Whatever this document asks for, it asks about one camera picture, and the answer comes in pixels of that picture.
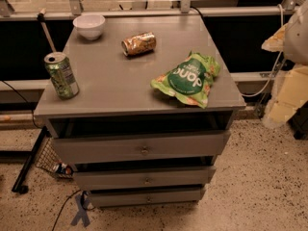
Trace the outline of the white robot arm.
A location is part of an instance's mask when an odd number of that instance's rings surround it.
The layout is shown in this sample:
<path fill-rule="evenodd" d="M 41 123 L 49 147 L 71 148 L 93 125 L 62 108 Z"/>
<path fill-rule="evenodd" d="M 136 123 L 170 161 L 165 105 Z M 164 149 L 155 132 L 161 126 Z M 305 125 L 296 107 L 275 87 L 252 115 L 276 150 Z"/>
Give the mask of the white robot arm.
<path fill-rule="evenodd" d="M 266 127 L 277 128 L 289 121 L 308 101 L 308 0 L 263 42 L 261 48 L 282 52 L 286 60 L 295 64 L 286 73 L 278 73 L 272 98 L 262 118 Z"/>

